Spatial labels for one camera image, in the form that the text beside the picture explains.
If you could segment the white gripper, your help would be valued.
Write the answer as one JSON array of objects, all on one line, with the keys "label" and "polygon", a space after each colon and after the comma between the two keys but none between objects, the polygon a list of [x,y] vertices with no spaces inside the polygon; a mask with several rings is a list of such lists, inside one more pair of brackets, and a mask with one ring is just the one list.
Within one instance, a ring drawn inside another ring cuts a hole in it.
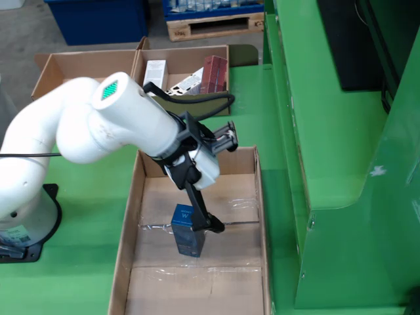
[{"label": "white gripper", "polygon": [[192,230],[209,230],[216,234],[224,232],[225,225],[207,211],[203,190],[214,183],[220,176],[219,161],[208,151],[193,151],[192,158],[183,155],[184,160],[177,165],[167,165],[167,174],[171,177],[179,190],[186,190],[194,208],[191,214]]}]

